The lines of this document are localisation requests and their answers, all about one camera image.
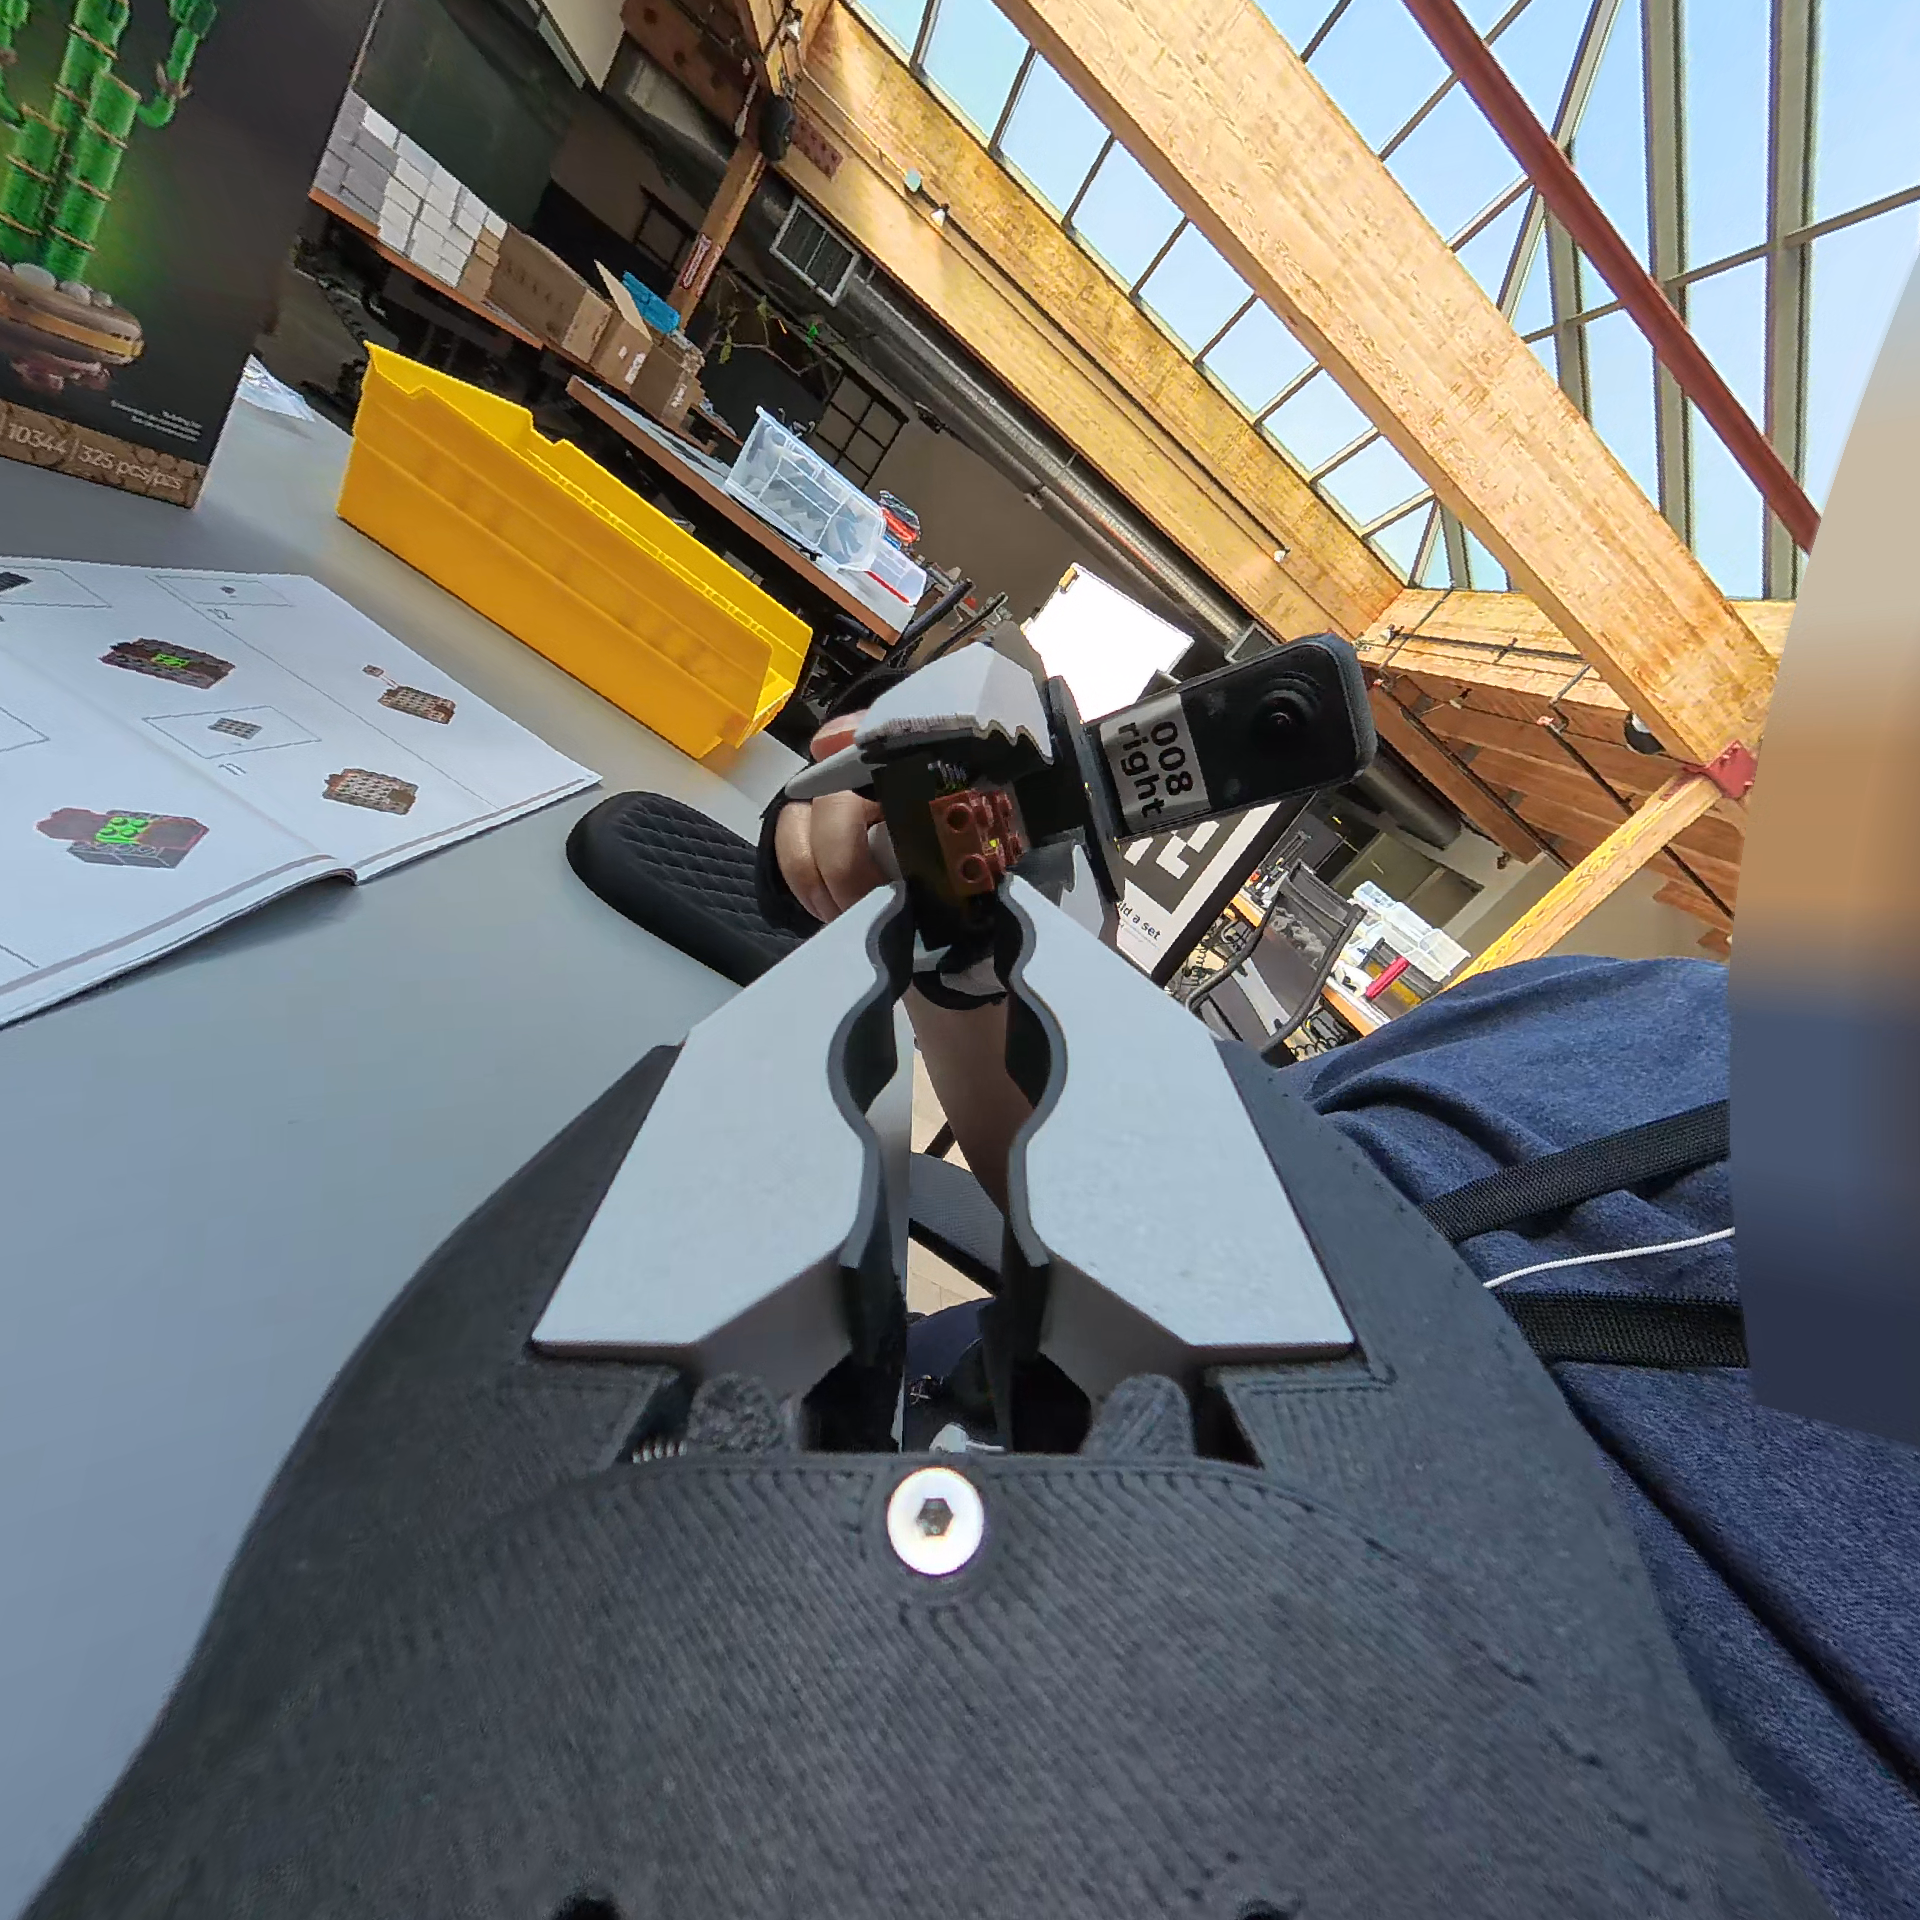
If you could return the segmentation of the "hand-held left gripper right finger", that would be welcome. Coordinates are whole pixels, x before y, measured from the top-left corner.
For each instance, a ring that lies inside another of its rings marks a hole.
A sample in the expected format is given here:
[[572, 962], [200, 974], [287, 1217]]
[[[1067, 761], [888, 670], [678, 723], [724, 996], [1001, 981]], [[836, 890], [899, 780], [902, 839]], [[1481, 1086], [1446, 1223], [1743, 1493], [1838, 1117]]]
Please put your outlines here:
[[1209, 1031], [1027, 877], [1000, 887], [1007, 1158], [992, 1401], [1050, 1446], [1055, 1377], [1089, 1401], [1241, 1364], [1337, 1361], [1355, 1335]]

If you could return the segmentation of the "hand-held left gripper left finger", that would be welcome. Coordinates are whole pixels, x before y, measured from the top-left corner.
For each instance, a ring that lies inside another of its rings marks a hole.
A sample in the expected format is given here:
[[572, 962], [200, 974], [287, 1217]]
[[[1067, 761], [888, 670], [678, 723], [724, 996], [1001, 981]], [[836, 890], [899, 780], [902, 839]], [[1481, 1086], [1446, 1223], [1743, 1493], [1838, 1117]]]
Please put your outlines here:
[[884, 884], [689, 1034], [537, 1349], [754, 1377], [830, 1450], [902, 1444], [913, 950]]

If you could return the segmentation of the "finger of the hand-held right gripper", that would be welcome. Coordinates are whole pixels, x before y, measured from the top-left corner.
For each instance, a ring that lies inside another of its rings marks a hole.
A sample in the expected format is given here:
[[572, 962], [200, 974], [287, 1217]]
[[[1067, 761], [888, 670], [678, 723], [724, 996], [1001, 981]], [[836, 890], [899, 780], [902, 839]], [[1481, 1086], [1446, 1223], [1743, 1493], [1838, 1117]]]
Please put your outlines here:
[[1017, 785], [1055, 769], [1041, 686], [985, 645], [943, 655], [878, 692], [857, 723], [857, 794], [932, 798]]
[[1027, 882], [1058, 906], [1105, 946], [1118, 941], [1118, 903], [1099, 854], [1083, 839], [1064, 839], [1027, 853]]

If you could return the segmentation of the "brown black green brick assembly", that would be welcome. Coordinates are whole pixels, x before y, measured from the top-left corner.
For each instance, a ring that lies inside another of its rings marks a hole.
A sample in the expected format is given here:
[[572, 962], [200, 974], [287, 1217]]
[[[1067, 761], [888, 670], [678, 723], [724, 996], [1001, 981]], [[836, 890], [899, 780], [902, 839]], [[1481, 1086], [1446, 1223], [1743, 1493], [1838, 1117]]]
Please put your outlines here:
[[1031, 839], [1012, 788], [977, 785], [929, 804], [930, 882], [943, 901], [969, 908], [996, 893]]

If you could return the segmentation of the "person's right forearm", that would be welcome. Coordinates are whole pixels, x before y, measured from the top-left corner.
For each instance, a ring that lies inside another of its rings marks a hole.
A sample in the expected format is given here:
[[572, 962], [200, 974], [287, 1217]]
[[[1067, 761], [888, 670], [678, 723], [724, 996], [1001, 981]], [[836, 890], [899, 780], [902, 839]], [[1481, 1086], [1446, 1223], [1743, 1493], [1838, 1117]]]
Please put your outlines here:
[[936, 1097], [956, 1143], [996, 1210], [1007, 1210], [1011, 1150], [1034, 1113], [1007, 1063], [1007, 1002], [943, 1005], [903, 996]]

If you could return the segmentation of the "person's right hand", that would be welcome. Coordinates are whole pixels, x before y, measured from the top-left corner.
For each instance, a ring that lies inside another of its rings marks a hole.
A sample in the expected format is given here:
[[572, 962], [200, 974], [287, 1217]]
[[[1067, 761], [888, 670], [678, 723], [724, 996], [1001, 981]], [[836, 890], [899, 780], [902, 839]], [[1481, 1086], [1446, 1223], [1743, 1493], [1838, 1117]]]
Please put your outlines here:
[[819, 799], [777, 794], [762, 817], [759, 911], [810, 937], [866, 893], [894, 884], [897, 858], [874, 795], [834, 790]]

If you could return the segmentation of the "marker signboard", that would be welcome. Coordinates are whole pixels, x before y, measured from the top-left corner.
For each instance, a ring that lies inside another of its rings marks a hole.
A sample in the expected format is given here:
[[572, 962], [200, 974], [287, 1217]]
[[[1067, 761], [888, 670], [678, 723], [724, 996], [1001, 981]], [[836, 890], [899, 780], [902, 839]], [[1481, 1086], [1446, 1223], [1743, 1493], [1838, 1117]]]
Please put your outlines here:
[[1118, 953], [1166, 988], [1308, 806], [1308, 799], [1248, 806], [1127, 843]]

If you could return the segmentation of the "LED panel light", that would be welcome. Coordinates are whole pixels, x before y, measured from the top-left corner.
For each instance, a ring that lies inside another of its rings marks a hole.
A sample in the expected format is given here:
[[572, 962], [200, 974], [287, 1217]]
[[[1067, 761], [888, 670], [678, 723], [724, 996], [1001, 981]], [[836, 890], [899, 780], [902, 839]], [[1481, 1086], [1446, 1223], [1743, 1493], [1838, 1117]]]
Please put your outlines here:
[[1024, 622], [1024, 635], [1087, 719], [1140, 702], [1152, 677], [1194, 645], [1186, 630], [1078, 565]]

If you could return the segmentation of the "black mesh office chair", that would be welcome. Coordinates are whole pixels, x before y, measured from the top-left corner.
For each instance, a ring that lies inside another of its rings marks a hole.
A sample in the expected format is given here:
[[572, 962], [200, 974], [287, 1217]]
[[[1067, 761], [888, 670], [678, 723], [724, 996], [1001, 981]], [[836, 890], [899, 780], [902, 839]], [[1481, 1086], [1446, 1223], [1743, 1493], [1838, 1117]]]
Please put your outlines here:
[[1219, 1038], [1236, 1039], [1270, 1065], [1290, 1065], [1290, 1038], [1313, 1014], [1362, 908], [1291, 862], [1259, 931], [1240, 961], [1190, 996], [1190, 1011]]

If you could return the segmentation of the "clear plastic organizer box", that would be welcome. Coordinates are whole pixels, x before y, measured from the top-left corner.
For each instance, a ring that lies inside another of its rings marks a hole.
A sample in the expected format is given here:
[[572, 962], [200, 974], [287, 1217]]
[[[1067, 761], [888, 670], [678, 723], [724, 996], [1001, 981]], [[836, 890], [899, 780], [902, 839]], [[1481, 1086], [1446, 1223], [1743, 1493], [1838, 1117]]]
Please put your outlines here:
[[724, 491], [840, 570], [870, 570], [880, 554], [880, 506], [764, 407], [727, 468]]

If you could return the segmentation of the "yellow plastic bin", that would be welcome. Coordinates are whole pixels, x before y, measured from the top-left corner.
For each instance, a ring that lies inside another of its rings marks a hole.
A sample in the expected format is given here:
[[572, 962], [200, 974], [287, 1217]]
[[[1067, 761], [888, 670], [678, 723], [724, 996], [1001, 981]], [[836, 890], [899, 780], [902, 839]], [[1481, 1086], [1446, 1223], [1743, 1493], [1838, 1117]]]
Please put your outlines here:
[[380, 345], [339, 515], [689, 756], [799, 687], [808, 622], [519, 404]]

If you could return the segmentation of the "row of cardboard boxes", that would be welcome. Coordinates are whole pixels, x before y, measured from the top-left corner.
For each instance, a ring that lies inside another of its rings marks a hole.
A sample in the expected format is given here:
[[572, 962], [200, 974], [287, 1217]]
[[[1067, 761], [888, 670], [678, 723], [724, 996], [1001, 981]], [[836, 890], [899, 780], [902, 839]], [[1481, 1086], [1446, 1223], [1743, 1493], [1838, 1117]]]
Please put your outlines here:
[[483, 230], [463, 292], [491, 305], [660, 426], [684, 429], [705, 401], [705, 355], [687, 337], [682, 313], [604, 263], [583, 277], [527, 230]]

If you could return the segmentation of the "brick building instruction booklet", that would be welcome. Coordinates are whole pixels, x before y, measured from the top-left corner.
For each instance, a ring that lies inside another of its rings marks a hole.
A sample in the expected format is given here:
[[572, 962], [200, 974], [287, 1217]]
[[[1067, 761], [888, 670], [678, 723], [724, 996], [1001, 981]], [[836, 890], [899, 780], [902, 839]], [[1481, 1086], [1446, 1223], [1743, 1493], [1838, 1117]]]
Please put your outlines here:
[[3, 1025], [599, 785], [304, 577], [3, 587]]

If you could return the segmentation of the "stack of white boxes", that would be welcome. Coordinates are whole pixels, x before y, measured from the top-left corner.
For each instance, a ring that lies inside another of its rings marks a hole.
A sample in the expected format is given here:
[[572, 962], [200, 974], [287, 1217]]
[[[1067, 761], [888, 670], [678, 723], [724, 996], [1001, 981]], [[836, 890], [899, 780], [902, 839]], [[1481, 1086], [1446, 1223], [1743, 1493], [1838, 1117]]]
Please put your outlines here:
[[353, 89], [313, 185], [430, 278], [470, 300], [490, 295], [511, 223]]

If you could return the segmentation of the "wall air vent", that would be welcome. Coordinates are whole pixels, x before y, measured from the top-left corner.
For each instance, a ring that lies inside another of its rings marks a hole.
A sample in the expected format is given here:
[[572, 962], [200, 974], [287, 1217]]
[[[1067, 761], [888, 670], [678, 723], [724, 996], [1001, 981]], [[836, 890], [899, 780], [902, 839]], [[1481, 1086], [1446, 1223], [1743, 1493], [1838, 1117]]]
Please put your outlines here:
[[774, 259], [826, 305], [840, 305], [866, 266], [865, 254], [802, 198], [794, 198], [775, 230]]

